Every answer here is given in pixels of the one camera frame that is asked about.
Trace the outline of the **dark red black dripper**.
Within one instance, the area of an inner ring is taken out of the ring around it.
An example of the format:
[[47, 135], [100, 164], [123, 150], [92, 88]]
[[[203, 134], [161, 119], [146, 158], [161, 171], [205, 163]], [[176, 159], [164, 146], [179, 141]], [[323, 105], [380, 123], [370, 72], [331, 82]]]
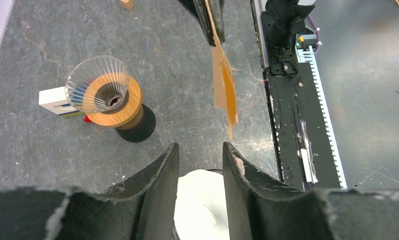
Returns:
[[148, 106], [142, 104], [134, 119], [121, 127], [116, 127], [115, 130], [125, 141], [139, 143], [149, 138], [155, 128], [155, 114]]

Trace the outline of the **wooden ring holder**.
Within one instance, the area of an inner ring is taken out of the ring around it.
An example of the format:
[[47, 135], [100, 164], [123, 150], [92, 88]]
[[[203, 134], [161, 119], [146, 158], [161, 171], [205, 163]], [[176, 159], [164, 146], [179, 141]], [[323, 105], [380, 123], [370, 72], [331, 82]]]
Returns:
[[130, 123], [137, 118], [141, 111], [143, 94], [138, 82], [129, 77], [128, 90], [124, 97], [116, 103], [118, 107], [111, 112], [88, 113], [86, 116], [95, 124], [108, 128], [122, 128], [123, 125]]

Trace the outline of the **white paper coffee filter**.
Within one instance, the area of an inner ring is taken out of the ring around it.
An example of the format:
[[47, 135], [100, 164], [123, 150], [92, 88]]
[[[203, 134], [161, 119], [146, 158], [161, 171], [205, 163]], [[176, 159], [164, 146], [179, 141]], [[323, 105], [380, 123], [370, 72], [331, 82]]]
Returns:
[[174, 223], [181, 240], [229, 240], [224, 177], [198, 169], [178, 178]]

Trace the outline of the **clear glass dripper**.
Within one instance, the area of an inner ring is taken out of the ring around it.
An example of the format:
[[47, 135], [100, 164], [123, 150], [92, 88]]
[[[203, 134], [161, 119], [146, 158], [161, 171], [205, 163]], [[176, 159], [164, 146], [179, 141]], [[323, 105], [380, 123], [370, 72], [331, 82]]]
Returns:
[[69, 74], [64, 93], [69, 104], [84, 113], [119, 108], [129, 94], [130, 75], [116, 57], [99, 55], [84, 60]]

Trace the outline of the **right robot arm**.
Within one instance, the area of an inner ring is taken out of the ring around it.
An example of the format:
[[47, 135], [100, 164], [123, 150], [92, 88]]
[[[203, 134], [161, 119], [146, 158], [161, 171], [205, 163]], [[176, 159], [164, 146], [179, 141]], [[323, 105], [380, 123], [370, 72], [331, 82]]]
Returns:
[[[224, 0], [180, 0], [179, 3], [197, 20], [212, 47], [226, 41], [223, 20]], [[263, 31], [276, 48], [291, 46], [294, 35], [305, 28], [305, 19], [315, 8], [314, 0], [251, 0], [257, 30]]]

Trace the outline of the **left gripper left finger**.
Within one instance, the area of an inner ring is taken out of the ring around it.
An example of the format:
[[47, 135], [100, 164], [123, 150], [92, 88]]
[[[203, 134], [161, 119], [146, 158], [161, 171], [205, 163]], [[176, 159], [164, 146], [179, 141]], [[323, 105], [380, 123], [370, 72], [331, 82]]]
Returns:
[[77, 186], [0, 189], [0, 240], [176, 240], [180, 151], [103, 193]]

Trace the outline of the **single brown paper filter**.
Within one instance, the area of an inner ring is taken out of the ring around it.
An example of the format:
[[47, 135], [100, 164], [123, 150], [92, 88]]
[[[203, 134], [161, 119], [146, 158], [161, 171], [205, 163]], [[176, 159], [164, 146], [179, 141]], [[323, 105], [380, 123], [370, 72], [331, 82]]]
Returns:
[[217, 17], [212, 9], [219, 7], [219, 3], [205, 1], [206, 10], [210, 19], [212, 39], [215, 46], [211, 48], [214, 103], [217, 108], [226, 112], [228, 121], [228, 139], [233, 138], [233, 127], [238, 124], [237, 97], [232, 67], [222, 47], [217, 31]]

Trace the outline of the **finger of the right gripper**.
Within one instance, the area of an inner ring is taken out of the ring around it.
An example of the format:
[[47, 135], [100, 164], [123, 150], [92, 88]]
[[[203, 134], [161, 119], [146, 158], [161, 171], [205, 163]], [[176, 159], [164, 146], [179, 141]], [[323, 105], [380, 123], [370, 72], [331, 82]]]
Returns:
[[211, 11], [212, 21], [214, 24], [214, 29], [217, 33], [219, 41], [221, 43], [225, 42], [225, 28], [223, 21], [223, 9], [225, 0], [209, 0], [209, 7]]
[[179, 0], [179, 3], [198, 21], [200, 28], [211, 47], [214, 47], [211, 21], [204, 0]]

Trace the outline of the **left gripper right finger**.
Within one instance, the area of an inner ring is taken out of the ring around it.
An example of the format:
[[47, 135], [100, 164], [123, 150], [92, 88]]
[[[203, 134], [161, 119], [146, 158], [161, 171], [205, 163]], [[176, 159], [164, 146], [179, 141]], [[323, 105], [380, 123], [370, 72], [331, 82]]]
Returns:
[[222, 164], [232, 240], [399, 240], [399, 189], [300, 191], [229, 142]]

